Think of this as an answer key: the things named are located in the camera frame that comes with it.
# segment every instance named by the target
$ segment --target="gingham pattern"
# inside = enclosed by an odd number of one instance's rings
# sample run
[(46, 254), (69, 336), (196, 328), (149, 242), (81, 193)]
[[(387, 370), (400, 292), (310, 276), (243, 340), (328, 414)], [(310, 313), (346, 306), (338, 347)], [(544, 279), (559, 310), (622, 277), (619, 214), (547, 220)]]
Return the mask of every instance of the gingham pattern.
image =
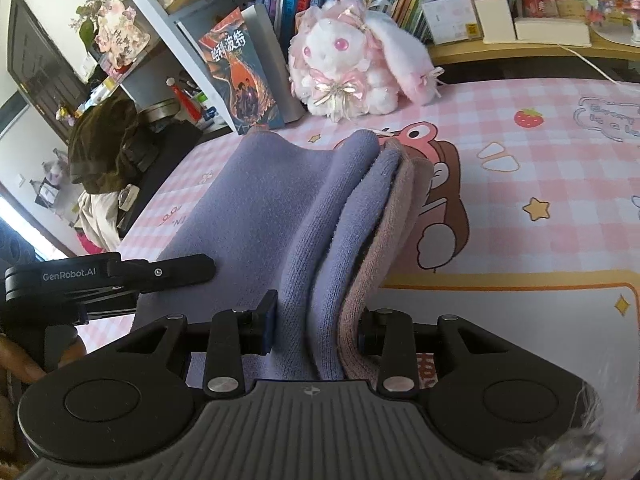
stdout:
[[(395, 131), (419, 121), (436, 124), (437, 139), (452, 142), (460, 153), (461, 197), (470, 221), (465, 249), (438, 272), (638, 271), (640, 220), (631, 197), (640, 195), (640, 151), (576, 123), (578, 101), (586, 96), (640, 103), (640, 94), (609, 82), (476, 82), (443, 88), (442, 99), (427, 107), (405, 105), (388, 116), (340, 124), (307, 117), (278, 132), (299, 146), (326, 150), (358, 128)], [(545, 123), (530, 130), (518, 126), (514, 115), (523, 108), (535, 108)], [(310, 142), (313, 136), (319, 139)], [(123, 259), (158, 257), (240, 140), (235, 135), (211, 140), (183, 160), (123, 241)], [(478, 153), (491, 142), (500, 143), (520, 169), (484, 170)], [(549, 220), (531, 222), (522, 211), (531, 197), (550, 202)], [(81, 333), (95, 349), (122, 336), (130, 323), (130, 318), (104, 320)]]

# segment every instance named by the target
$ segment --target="purple knit fabric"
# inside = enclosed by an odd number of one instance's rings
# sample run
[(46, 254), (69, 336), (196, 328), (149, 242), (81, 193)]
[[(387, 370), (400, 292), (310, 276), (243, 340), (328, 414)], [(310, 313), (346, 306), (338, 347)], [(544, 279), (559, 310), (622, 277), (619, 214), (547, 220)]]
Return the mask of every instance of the purple knit fabric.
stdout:
[(340, 305), (355, 271), (357, 257), (375, 231), (385, 208), (399, 162), (398, 150), (382, 151), (369, 173), (353, 190), (340, 215), (329, 252), (316, 275), (306, 329), (313, 361), (323, 381), (344, 378), (337, 348)]
[[(348, 197), (379, 153), (367, 130), (335, 151), (305, 150), (271, 132), (247, 135), (159, 257), (205, 253), (216, 263), (216, 277), (141, 296), (134, 328), (173, 312), (192, 323), (209, 321), (228, 308), (255, 308), (276, 288), (273, 350), (264, 358), (246, 356), (245, 375), (314, 378), (304, 337), (310, 289)], [(202, 358), (194, 358), (188, 383), (200, 386), (203, 369)]]

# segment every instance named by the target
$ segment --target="white cable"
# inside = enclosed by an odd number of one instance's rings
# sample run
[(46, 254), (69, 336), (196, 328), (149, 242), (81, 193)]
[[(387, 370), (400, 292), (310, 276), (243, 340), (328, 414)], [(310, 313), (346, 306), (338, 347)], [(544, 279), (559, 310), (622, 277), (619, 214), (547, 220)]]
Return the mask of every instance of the white cable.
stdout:
[(613, 84), (616, 84), (618, 86), (620, 86), (620, 88), (623, 88), (625, 90), (631, 90), (632, 92), (636, 92), (640, 94), (640, 89), (638, 88), (634, 88), (633, 86), (629, 86), (629, 85), (625, 85), (622, 84), (620, 81), (615, 81), (612, 78), (610, 78), (609, 75), (607, 75), (606, 73), (604, 73), (603, 70), (601, 70), (599, 67), (595, 66), (591, 61), (589, 61), (587, 58), (585, 58), (584, 56), (582, 56), (581, 54), (578, 54), (575, 50), (572, 50), (570, 48), (568, 48), (567, 46), (561, 45), (559, 43), (556, 43), (557, 46), (559, 46), (560, 48), (562, 48), (563, 50), (566, 50), (567, 52), (571, 52), (572, 54), (576, 55), (577, 57), (579, 57), (581, 60), (583, 60), (587, 65), (593, 67), (594, 69), (596, 69), (598, 72), (600, 72), (605, 78), (607, 78), (609, 81), (611, 81)]

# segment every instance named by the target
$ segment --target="door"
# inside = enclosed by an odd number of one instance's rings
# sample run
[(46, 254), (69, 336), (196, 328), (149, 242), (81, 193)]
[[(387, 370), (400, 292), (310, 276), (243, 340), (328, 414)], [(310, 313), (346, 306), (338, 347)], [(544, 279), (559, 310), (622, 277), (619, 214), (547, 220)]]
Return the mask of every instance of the door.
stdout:
[(8, 38), (9, 73), (36, 110), (68, 143), (71, 127), (56, 119), (56, 111), (60, 105), (70, 112), (76, 110), (88, 99), (89, 87), (78, 79), (24, 0), (11, 2)]

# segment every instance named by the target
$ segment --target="strawberry illustration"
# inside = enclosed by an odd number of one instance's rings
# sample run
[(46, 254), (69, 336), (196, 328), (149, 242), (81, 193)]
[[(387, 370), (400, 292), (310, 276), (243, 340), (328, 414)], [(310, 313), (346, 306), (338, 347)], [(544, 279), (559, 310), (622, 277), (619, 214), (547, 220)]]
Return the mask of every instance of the strawberry illustration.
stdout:
[(542, 114), (533, 108), (520, 110), (514, 117), (516, 124), (522, 128), (536, 128), (545, 122)]

